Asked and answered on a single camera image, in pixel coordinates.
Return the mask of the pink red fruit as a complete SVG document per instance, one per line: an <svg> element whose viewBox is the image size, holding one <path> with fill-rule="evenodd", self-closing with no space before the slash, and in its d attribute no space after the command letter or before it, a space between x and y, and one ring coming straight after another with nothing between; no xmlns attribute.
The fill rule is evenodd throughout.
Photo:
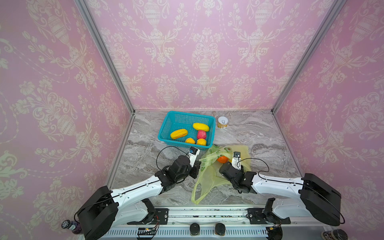
<svg viewBox="0 0 384 240"><path fill-rule="evenodd" d="M197 134L197 139L206 139L207 138L207 132L203 131L203 130L199 130L198 131L198 134Z"/></svg>

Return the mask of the ridged yellow-orange fruit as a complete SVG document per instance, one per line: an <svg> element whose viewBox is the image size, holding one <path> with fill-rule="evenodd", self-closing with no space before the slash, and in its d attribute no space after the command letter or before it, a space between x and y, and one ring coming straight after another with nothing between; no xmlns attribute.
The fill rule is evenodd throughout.
<svg viewBox="0 0 384 240"><path fill-rule="evenodd" d="M176 140L179 138L183 138L188 135L188 131L186 129L179 129L170 134L172 140Z"/></svg>

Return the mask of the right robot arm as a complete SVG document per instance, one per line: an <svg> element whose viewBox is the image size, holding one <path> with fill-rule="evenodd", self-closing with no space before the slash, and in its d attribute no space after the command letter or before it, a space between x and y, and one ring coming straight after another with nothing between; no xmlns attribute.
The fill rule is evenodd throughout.
<svg viewBox="0 0 384 240"><path fill-rule="evenodd" d="M302 178L266 176L262 171L244 172L240 167L225 163L219 170L239 193L272 194L263 215L270 223L291 217L313 217L337 227L346 222L341 213L341 193L314 174Z"/></svg>

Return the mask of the yellow lemon fruit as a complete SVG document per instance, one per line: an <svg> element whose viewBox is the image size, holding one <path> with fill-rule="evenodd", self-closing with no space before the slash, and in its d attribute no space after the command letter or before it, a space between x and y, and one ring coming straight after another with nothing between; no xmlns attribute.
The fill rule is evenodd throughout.
<svg viewBox="0 0 384 240"><path fill-rule="evenodd" d="M206 146L207 145L206 139L203 139L203 138L198 139L197 140L197 145L199 145L199 146Z"/></svg>

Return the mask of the teal plastic basket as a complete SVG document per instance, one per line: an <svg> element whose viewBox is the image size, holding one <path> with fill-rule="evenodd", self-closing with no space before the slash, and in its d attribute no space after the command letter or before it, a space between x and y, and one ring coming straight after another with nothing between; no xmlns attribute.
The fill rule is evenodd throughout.
<svg viewBox="0 0 384 240"><path fill-rule="evenodd" d="M188 138L192 138L195 141L198 140L198 130L193 127L193 124L205 124L210 128L207 132L205 145L193 145L186 142ZM188 133L183 137L172 139L171 134L178 130L186 130ZM178 148L190 148L194 146L200 150L207 150L213 145L215 130L216 119L212 116L170 111L167 113L159 130L158 139L169 146Z"/></svg>

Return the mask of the black knob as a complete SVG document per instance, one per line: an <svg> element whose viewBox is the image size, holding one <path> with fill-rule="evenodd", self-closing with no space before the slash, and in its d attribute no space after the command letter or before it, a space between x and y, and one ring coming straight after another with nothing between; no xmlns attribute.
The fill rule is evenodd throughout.
<svg viewBox="0 0 384 240"><path fill-rule="evenodd" d="M215 234L218 236L224 236L226 234L226 226L222 223L215 225Z"/></svg>
<svg viewBox="0 0 384 240"><path fill-rule="evenodd" d="M192 223L190 225L190 235L191 236L198 236L201 232L200 225L198 223Z"/></svg>

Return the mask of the left black knob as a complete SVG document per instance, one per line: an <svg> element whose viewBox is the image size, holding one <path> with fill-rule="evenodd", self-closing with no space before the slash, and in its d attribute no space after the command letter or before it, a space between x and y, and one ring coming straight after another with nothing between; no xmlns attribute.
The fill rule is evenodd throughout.
<svg viewBox="0 0 384 240"><path fill-rule="evenodd" d="M191 236L198 236L201 232L200 225L198 223L192 223L190 225L190 235Z"/></svg>

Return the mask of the smooth yellow mango fruit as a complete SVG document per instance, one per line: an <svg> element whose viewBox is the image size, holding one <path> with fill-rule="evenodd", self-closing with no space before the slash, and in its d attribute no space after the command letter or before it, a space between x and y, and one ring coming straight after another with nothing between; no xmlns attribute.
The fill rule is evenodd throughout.
<svg viewBox="0 0 384 240"><path fill-rule="evenodd" d="M210 127L206 124L201 124L201 123L194 123L193 128L197 131L204 131L204 132L209 132Z"/></svg>

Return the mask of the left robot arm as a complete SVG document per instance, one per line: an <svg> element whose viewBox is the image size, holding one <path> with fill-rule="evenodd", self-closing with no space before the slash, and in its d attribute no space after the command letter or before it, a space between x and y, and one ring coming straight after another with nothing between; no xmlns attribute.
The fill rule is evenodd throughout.
<svg viewBox="0 0 384 240"><path fill-rule="evenodd" d="M173 189L188 176L197 178L200 164L198 153L180 155L171 166L165 167L145 181L111 190L108 186L97 189L75 213L86 240L98 240L110 228L137 222L153 221L156 209L150 201Z"/></svg>

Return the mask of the yellow drink can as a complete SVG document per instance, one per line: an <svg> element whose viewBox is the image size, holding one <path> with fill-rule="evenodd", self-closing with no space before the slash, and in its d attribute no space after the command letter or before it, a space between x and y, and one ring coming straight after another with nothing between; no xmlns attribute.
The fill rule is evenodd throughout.
<svg viewBox="0 0 384 240"><path fill-rule="evenodd" d="M218 128L225 129L228 126L229 119L225 116L221 116L218 118Z"/></svg>

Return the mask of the purple drink bottle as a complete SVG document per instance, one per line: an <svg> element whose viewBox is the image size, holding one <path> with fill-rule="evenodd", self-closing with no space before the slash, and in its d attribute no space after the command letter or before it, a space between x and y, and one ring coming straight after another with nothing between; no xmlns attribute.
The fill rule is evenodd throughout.
<svg viewBox="0 0 384 240"><path fill-rule="evenodd" d="M61 224L62 229L70 230L75 235L83 233L82 227L76 221L64 220Z"/></svg>

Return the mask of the dark jar bottom right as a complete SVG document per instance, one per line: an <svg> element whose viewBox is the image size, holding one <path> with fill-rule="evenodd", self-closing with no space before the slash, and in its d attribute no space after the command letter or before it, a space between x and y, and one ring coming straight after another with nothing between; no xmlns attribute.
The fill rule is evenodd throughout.
<svg viewBox="0 0 384 240"><path fill-rule="evenodd" d="M342 229L336 229L332 231L325 231L321 233L323 240L348 240L348 234Z"/></svg>

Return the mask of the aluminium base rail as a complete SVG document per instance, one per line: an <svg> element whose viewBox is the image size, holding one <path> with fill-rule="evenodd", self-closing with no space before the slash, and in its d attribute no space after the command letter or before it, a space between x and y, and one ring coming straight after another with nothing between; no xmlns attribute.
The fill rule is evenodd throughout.
<svg viewBox="0 0 384 240"><path fill-rule="evenodd" d="M110 230L102 236L102 240L138 239L138 240L171 240L171 239L254 239L278 236L282 227L291 223L285 219L279 223L268 222L261 208L249 206L176 206L155 207L156 214L148 224L132 222ZM198 236L190 235L190 225L198 223L201 232ZM215 234L215 225L226 226L226 234Z"/></svg>

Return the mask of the right black knob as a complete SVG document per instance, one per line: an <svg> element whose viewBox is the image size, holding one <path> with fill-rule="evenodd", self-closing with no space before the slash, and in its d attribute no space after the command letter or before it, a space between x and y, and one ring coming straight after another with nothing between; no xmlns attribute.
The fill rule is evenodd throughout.
<svg viewBox="0 0 384 240"><path fill-rule="evenodd" d="M226 226L222 223L215 225L215 234L218 236L224 236L226 234Z"/></svg>

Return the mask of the yellow-green plastic bag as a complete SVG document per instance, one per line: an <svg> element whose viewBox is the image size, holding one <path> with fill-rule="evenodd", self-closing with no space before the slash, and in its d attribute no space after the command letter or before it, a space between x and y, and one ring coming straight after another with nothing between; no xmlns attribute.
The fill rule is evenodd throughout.
<svg viewBox="0 0 384 240"><path fill-rule="evenodd" d="M226 157L228 158L228 163L231 163L234 152L241 153L241 159L244 160L241 162L241 166L244 168L244 171L251 171L251 156L249 154L248 146L229 145L223 147L217 144L213 144L202 156L202 158L200 158L201 167L199 170L197 182L192 191L192 203L198 205L213 188L231 184L219 173L220 167L222 167L224 164L219 162L218 159L221 157Z"/></svg>

